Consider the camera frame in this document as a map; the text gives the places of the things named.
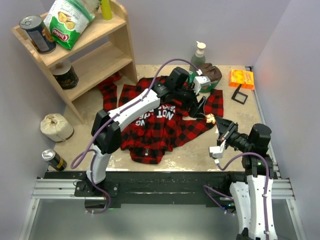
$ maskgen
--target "orange box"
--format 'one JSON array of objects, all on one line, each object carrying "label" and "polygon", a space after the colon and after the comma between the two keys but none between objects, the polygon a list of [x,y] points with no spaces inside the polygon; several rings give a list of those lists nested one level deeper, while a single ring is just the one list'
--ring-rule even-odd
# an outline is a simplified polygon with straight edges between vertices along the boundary
[{"label": "orange box", "polygon": [[242,84],[243,89],[255,89],[254,73],[252,71],[232,69],[229,76],[229,86],[238,87]]}]

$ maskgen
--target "yellow bottle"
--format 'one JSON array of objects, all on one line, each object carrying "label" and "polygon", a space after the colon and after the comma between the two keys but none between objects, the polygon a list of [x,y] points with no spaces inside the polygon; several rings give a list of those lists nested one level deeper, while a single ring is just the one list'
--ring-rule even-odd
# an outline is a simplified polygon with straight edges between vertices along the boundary
[{"label": "yellow bottle", "polygon": [[105,20],[112,19],[112,12],[110,8],[109,0],[101,0],[102,16]]}]

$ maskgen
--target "tin can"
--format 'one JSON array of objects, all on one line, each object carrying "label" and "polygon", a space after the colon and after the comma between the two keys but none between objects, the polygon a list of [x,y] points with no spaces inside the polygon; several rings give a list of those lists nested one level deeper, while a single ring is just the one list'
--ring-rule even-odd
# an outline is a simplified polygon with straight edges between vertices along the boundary
[{"label": "tin can", "polygon": [[42,153],[42,158],[59,172],[67,167],[67,162],[53,149],[45,150]]},{"label": "tin can", "polygon": [[62,89],[72,89],[77,86],[79,78],[68,59],[50,67],[50,71]]},{"label": "tin can", "polygon": [[39,53],[48,54],[55,50],[56,42],[40,16],[26,16],[21,19],[19,26],[25,31]]}]

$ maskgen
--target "wooden table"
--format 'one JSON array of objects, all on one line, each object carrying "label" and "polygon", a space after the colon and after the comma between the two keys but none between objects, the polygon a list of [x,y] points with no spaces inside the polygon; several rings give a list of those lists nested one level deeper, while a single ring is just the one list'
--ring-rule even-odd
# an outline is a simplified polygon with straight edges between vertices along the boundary
[{"label": "wooden table", "polygon": [[[167,65],[161,72],[161,75],[169,75],[178,65]],[[143,77],[153,77],[160,65],[137,65],[138,79]],[[249,89],[241,89],[241,92],[248,95],[244,105],[231,100],[231,97],[236,90],[235,87],[228,86],[229,73],[231,69],[244,70],[244,66],[229,66],[218,65],[222,72],[222,79],[217,89],[223,90],[223,107],[224,118],[238,122],[240,133],[250,133],[250,130],[255,123],[259,123],[259,114],[254,100],[253,92]],[[117,95],[123,88],[123,84],[133,84],[123,77],[116,82]],[[84,117],[86,123],[81,123],[73,112],[67,107],[64,116],[74,127],[74,135],[66,142],[60,142],[55,145],[55,150],[68,163],[67,170],[70,170],[72,160],[82,151],[85,150],[88,142],[92,138],[90,132],[97,111],[103,107],[103,98],[100,91],[96,88],[91,89],[84,95],[74,101],[77,109]],[[216,146],[217,136],[216,127],[198,136],[196,139],[186,143],[181,147],[175,148],[172,152],[166,152],[162,161],[158,165],[147,165],[137,163],[131,160],[129,150],[122,151],[118,149],[111,157],[107,171],[219,171],[214,163],[214,160],[209,157],[208,149],[211,146]],[[234,151],[233,148],[228,148],[224,153],[224,158],[220,160],[224,166],[229,159],[239,154],[239,151]],[[84,171],[90,164],[92,154],[88,153],[82,164],[75,170]],[[229,171],[243,171],[241,159],[233,162]]]}]

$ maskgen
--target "red plaid shirt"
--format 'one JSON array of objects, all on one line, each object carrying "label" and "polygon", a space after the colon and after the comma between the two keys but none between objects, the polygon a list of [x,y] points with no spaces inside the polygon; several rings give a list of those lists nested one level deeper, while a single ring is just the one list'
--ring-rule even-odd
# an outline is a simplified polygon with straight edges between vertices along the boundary
[{"label": "red plaid shirt", "polygon": [[[163,82],[165,76],[157,78]],[[141,94],[149,87],[152,78],[142,78],[137,85],[124,85],[119,99],[119,107]],[[99,86],[103,94],[103,108],[107,111],[117,107],[117,86],[102,82]],[[212,90],[204,111],[223,117],[223,94],[221,90]],[[184,145],[195,139],[214,125],[206,119],[183,120],[188,116],[181,105],[164,104],[141,115],[129,124],[121,133],[121,149],[129,149],[133,161],[143,164],[158,164],[166,151]]]}]

